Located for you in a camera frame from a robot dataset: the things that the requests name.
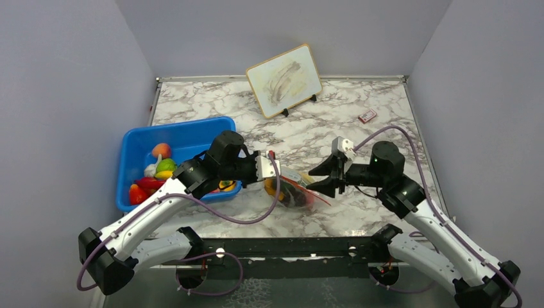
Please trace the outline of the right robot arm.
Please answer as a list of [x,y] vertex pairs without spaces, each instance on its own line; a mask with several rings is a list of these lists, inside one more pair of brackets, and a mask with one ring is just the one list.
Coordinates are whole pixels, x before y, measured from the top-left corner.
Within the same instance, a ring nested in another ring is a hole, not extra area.
[[394,143],[375,143],[369,164],[355,163],[354,156],[351,141],[335,139],[328,158],[309,171],[323,179],[308,189],[333,198],[347,186],[376,188],[377,199],[387,210],[437,248],[432,251],[388,225],[373,235],[370,252],[376,260],[393,257],[410,264],[447,289],[459,307],[500,307],[513,293],[519,267],[512,261],[500,262],[438,210],[424,188],[405,175],[405,157]]

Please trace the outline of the purple grapes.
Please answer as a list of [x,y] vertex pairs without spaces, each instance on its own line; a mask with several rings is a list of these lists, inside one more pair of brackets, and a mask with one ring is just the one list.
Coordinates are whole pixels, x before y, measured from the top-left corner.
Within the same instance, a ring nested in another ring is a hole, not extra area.
[[302,208],[310,205],[311,199],[297,187],[282,187],[280,203],[287,208]]

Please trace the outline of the yellow banana bunch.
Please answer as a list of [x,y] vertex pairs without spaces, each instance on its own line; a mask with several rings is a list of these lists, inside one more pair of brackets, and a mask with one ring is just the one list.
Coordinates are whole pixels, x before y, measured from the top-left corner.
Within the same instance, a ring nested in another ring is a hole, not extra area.
[[264,189],[270,196],[275,196],[277,192],[277,183],[275,178],[264,180]]

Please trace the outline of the clear zip top bag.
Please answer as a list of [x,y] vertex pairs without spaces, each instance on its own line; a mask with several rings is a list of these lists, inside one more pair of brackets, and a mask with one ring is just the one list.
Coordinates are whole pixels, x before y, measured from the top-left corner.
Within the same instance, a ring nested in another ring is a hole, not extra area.
[[315,182],[307,173],[288,167],[281,167],[281,183],[278,203],[288,209],[313,212],[317,208],[329,207],[330,202],[307,186]]

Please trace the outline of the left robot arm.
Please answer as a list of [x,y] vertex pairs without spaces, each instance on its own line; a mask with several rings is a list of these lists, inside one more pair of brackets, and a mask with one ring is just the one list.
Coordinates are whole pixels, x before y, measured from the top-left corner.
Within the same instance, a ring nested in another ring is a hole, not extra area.
[[140,205],[101,230],[86,228],[78,236],[82,268],[76,280],[80,291],[100,289],[111,295],[133,278],[145,262],[168,261],[177,252],[186,263],[201,257],[201,245],[192,240],[176,240],[169,247],[156,248],[142,257],[133,252],[160,225],[188,204],[205,206],[202,197],[217,189],[223,180],[243,185],[274,178],[281,183],[280,163],[273,151],[250,153],[244,138],[235,131],[221,132],[210,145],[193,158],[182,162],[164,184]]

